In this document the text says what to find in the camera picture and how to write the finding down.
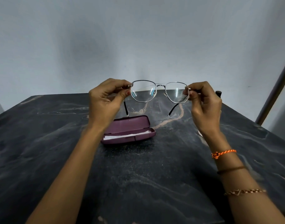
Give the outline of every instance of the bracelet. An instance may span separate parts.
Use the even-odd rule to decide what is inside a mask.
[[[227,193],[224,193],[224,196],[239,196],[241,194],[247,194],[247,193],[265,193],[266,190],[264,189],[249,189],[249,190],[245,190],[245,189],[235,189],[234,191],[230,191]]]
[[[227,172],[230,172],[230,171],[234,171],[234,170],[239,170],[239,169],[247,169],[247,167],[242,166],[242,167],[236,167],[236,168],[229,168],[229,169],[225,169],[225,170],[220,170],[217,173],[219,175],[221,175],[221,174],[224,174],[224,173],[227,173]]]
[[[226,154],[226,153],[228,153],[228,152],[237,152],[237,151],[234,150],[234,149],[230,149],[230,150],[227,150],[227,151],[223,151],[223,152],[221,152],[221,153],[215,152],[215,153],[212,153],[212,158],[213,158],[213,159],[218,159],[219,156],[221,156],[221,155],[223,155],[223,154]]]

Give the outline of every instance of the white cleaning cloth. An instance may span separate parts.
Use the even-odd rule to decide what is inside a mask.
[[[128,134],[128,135],[120,135],[120,136],[105,136],[103,138],[103,140],[109,140],[109,139],[121,138],[121,137],[131,137],[131,136],[136,136],[136,135],[146,134],[146,133],[151,133],[151,131],[146,131],[146,132],[142,132],[142,133]]]

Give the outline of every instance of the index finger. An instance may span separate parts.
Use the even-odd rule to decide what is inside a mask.
[[[190,88],[191,90],[197,91],[198,93],[201,93],[203,96],[206,96],[206,97],[216,95],[213,88],[210,86],[210,84],[207,81],[192,83],[188,85],[188,88]]]
[[[127,80],[123,79],[111,79],[107,81],[107,83],[103,84],[104,92],[106,93],[112,93],[117,88],[126,88],[127,86],[130,86],[131,82],[128,82]]]

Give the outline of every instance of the person's left arm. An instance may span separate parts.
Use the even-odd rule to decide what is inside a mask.
[[[76,222],[96,149],[103,133],[114,120],[130,82],[107,79],[90,90],[89,122],[67,162],[55,178],[26,224],[72,224]],[[115,98],[108,98],[117,93]]]

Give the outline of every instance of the eyeglasses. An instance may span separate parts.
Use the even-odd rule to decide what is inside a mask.
[[[169,82],[166,85],[156,85],[156,83],[152,81],[137,80],[134,81],[131,86],[129,86],[129,88],[131,89],[131,96],[134,100],[146,103],[151,101],[156,96],[158,86],[163,86],[166,96],[170,99],[171,102],[176,104],[169,112],[169,116],[178,104],[185,103],[189,98],[190,88],[188,88],[188,86],[182,82]],[[125,100],[124,106],[126,114],[128,115]]]

